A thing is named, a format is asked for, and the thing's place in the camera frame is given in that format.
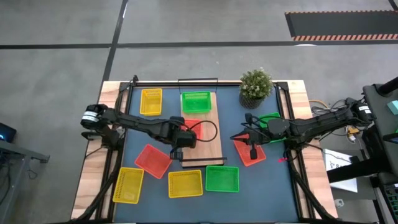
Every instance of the floor mat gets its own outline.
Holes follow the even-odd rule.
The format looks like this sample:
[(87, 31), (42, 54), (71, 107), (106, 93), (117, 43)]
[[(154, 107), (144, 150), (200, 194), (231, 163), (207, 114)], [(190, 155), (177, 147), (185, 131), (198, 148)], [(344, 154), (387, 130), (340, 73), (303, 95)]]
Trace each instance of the floor mat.
[(286, 12), (294, 40), (398, 39), (398, 11)]

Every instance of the green basket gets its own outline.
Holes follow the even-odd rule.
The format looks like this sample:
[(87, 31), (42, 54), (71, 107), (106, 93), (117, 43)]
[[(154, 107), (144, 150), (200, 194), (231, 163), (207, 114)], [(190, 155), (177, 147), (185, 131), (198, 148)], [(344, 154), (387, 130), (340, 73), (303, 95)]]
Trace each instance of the green basket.
[(182, 111), (186, 114), (208, 113), (211, 110), (210, 91), (182, 93)]
[(239, 192), (239, 168), (230, 166), (207, 166), (206, 190), (215, 192)]
[[(275, 113), (265, 114), (265, 115), (259, 116), (260, 120), (261, 120), (261, 121), (265, 121), (265, 122), (268, 122), (269, 120), (272, 120), (272, 119), (276, 119), (275, 117), (280, 117), (280, 114), (279, 114), (278, 112), (275, 112)], [(264, 124), (264, 123), (260, 122), (260, 126), (261, 126), (262, 128), (267, 128), (267, 127), (268, 127), (268, 124)], [(273, 141), (271, 141), (271, 142), (269, 142), (269, 143), (280, 142), (280, 141), (284, 141), (285, 139), (286, 139), (286, 138), (279, 139), (279, 140), (273, 140)]]

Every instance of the red object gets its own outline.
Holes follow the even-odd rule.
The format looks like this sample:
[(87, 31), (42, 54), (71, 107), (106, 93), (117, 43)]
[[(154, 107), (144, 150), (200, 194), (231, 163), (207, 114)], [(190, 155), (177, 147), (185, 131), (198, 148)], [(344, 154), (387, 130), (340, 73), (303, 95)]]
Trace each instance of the red object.
[(138, 155), (135, 163), (150, 175), (161, 179), (172, 163), (172, 160), (166, 153), (148, 144)]
[[(201, 120), (199, 119), (185, 119), (185, 124), (191, 128), (193, 125), (199, 123), (200, 121)], [(187, 130), (187, 127), (181, 126), (181, 129)], [(192, 131), (197, 135), (197, 139), (201, 139), (201, 123), (193, 127)]]
[(284, 162), (284, 161), (287, 161), (287, 158), (280, 158), (280, 159), (278, 159), (278, 162)]
[[(245, 134), (242, 136), (238, 136), (237, 138), (248, 138), (249, 135)], [(256, 164), (258, 162), (261, 162), (265, 159), (267, 159), (264, 151), (262, 150), (261, 146), (255, 146), (256, 151), (257, 151), (257, 159), (250, 159), (250, 150), (251, 146), (248, 146), (246, 143), (241, 142), (241, 141), (236, 141), (234, 140), (234, 145), (236, 150), (238, 151), (238, 154), (241, 156), (242, 162), (245, 166), (251, 166), (253, 164)]]

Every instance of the white paper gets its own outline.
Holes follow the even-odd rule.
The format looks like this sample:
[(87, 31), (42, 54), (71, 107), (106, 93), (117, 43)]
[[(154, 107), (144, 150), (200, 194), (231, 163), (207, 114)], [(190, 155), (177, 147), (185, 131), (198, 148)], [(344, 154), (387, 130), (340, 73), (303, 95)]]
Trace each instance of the white paper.
[[(349, 162), (349, 158), (351, 157), (350, 155), (346, 155), (346, 154), (343, 154), (340, 152), (335, 152), (335, 151), (328, 150), (328, 149), (324, 149), (323, 152), (324, 152), (324, 156), (325, 156), (326, 171), (351, 164)], [(337, 159), (337, 158), (331, 156), (330, 154), (334, 155), (337, 158), (342, 158), (344, 160)], [(343, 189), (343, 190), (348, 190), (350, 192), (358, 193), (355, 178), (350, 179), (350, 180), (344, 180), (344, 181), (340, 181), (340, 182), (331, 183), (330, 187), (335, 187), (338, 189)]]

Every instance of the green leaves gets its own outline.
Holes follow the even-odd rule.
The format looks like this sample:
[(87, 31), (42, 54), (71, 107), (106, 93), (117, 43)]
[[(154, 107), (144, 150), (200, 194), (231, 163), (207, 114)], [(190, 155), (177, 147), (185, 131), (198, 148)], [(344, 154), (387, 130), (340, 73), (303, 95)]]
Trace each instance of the green leaves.
[(273, 88), (271, 76), (262, 68), (244, 73), (241, 81), (242, 84), (239, 87), (241, 93), (252, 99), (263, 99), (269, 96)]

